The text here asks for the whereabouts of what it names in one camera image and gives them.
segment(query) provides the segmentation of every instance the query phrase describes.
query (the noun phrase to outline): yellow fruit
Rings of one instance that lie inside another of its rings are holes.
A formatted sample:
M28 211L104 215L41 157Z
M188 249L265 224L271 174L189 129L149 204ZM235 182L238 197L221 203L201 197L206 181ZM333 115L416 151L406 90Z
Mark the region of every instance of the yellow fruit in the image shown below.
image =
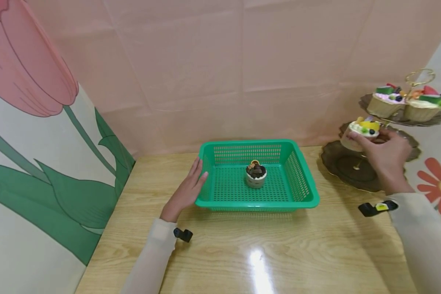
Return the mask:
M367 128L369 130L375 130L375 131L378 131L379 128L381 127L381 125L378 122L375 122L375 121L362 121L362 122L359 123L359 125L361 127L365 127L365 128Z

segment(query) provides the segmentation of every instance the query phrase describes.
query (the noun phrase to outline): left hand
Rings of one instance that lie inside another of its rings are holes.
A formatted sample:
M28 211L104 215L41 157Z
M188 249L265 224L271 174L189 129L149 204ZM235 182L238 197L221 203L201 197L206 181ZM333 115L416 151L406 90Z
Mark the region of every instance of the left hand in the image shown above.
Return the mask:
M169 223L176 223L178 216L183 209L193 205L198 198L199 192L206 182L208 172L206 171L201 177L203 169L203 161L196 157L191 170L186 179L181 182L181 185L175 191L167 204L165 204L160 218Z

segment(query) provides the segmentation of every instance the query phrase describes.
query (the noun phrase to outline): green leaf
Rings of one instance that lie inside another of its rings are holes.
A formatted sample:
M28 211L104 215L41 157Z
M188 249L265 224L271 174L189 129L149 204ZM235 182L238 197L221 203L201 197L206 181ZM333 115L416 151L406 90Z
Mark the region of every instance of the green leaf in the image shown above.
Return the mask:
M105 146L106 148L108 148L109 151L111 151L111 153L114 155L114 158L116 159L116 161L119 161L119 163L124 168L126 168L127 159L126 159L126 156L122 150L124 148L124 146L121 144L121 142L119 142L118 137L106 136L103 139L101 139L100 142L98 142L98 145L102 145L102 146Z
M38 161L54 188L57 202L83 226L103 229L116 206L114 188L95 180L77 180Z
M51 185L0 165L0 204L41 229L88 265L100 236L67 216Z
M104 231L104 229L88 228L83 225L82 225L82 228L86 229L89 232L92 232L93 234L97 234L97 235L103 235L103 231Z
M116 195L119 197L134 166L134 158L127 152L127 149L124 148L116 136L104 137L100 140L98 145L108 148L116 159L116 179L114 187Z
M129 171L116 160L116 179L114 180L114 189L119 198L129 178Z
M108 126L106 121L104 121L103 117L100 115L100 113L96 108L95 108L95 116L96 116L96 124L98 125L98 130L100 131L100 135L102 135L103 138L106 136L114 136L115 134Z

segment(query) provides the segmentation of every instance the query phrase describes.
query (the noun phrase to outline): wood grain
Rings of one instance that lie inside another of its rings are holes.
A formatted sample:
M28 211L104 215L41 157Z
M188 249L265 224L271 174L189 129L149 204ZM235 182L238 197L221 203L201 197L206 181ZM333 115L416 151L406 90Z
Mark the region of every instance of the wood grain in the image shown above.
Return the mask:
M178 226L161 293L416 293L402 244L387 214L357 206L381 193L358 191L328 173L320 147L301 148L320 194L317 208L295 213L211 212L198 207ZM154 218L196 154L140 158L76 291L119 293Z

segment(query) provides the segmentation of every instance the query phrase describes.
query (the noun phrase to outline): purple frosting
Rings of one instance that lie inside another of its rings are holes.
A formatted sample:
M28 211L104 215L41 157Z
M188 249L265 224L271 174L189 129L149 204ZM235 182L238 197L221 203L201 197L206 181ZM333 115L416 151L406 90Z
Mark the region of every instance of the purple frosting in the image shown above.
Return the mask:
M404 99L402 99L402 101L396 101L396 100L392 100L389 98L390 95L387 94L381 94L381 93L374 93L374 96L376 98L379 98L381 100L384 100L385 102L391 103L391 104L405 104Z

